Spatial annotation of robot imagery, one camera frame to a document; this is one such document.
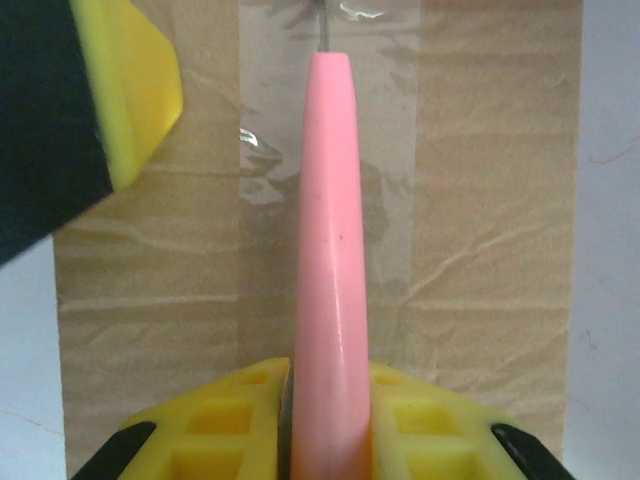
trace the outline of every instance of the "pink plastic handle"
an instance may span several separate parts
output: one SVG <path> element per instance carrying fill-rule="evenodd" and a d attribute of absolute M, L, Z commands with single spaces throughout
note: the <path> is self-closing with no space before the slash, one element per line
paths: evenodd
<path fill-rule="evenodd" d="M 349 58 L 311 61 L 300 177 L 294 480 L 371 479 L 360 159 Z"/>

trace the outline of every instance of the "black rubber pad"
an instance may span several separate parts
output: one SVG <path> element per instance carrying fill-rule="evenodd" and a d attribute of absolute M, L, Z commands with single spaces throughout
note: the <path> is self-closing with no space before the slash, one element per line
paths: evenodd
<path fill-rule="evenodd" d="M 285 380 L 278 417 L 278 479 L 291 476 L 291 434 L 293 428 L 293 364 Z"/>
<path fill-rule="evenodd" d="M 491 431 L 527 480 L 575 480 L 533 435 L 503 423 Z"/>
<path fill-rule="evenodd" d="M 71 480 L 117 480 L 155 429 L 141 422 L 114 433 Z"/>
<path fill-rule="evenodd" d="M 67 0 L 0 2 L 0 265 L 112 191 Z"/>

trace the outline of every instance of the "clear tape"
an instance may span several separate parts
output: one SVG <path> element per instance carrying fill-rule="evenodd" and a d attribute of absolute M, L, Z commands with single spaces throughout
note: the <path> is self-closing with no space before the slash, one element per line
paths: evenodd
<path fill-rule="evenodd" d="M 310 0 L 241 0 L 240 196 L 247 239 L 295 254 L 302 115 L 319 23 Z M 350 54 L 358 100 L 370 301 L 404 298 L 411 281 L 419 0 L 330 5 L 331 50 Z M 254 267 L 260 268 L 261 262 Z M 291 292 L 291 282 L 253 294 Z"/>

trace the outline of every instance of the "brown packing tape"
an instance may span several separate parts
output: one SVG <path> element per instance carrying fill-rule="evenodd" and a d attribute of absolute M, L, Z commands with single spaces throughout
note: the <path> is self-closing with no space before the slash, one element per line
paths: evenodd
<path fill-rule="evenodd" d="M 292 349 L 295 170 L 275 182 L 289 200 L 259 206 L 247 194 L 264 175 L 243 163 L 238 142 L 252 107 L 240 78 L 250 24 L 237 2 L 135 3 L 177 48 L 185 113 L 132 188 L 55 238 L 70 474 L 137 410 Z M 424 0 L 421 19 L 414 49 L 407 37 L 385 52 L 394 68 L 415 62 L 416 153 L 399 169 L 413 183 L 411 215 L 394 230 L 408 281 L 391 297 L 370 285 L 372 357 L 502 408 L 559 452 L 581 5 Z M 363 153 L 384 151 L 401 130 L 372 119 L 398 96 L 362 76 L 364 45 L 337 41 L 352 54 L 367 115 Z M 273 71 L 294 61 L 306 72 L 303 51 Z M 287 114 L 273 108 L 274 119 Z M 282 149 L 272 133 L 242 126 Z M 382 188 L 364 172 L 377 212 L 389 207 Z M 371 233 L 384 228 L 365 213 Z"/>

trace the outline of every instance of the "square hole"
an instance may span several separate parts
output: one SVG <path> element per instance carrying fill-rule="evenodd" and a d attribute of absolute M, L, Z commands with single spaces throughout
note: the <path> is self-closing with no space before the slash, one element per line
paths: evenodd
<path fill-rule="evenodd" d="M 253 405 L 243 402 L 217 402 L 201 407 L 193 416 L 188 433 L 201 435 L 243 435 L 251 430 Z"/>
<path fill-rule="evenodd" d="M 398 432 L 407 435 L 460 435 L 451 414 L 436 403 L 408 401 L 393 407 Z"/>
<path fill-rule="evenodd" d="M 239 450 L 183 449 L 173 454 L 171 480 L 235 480 L 242 466 Z"/>
<path fill-rule="evenodd" d="M 407 453 L 412 480 L 489 480 L 477 452 L 468 445 L 442 445 Z"/>

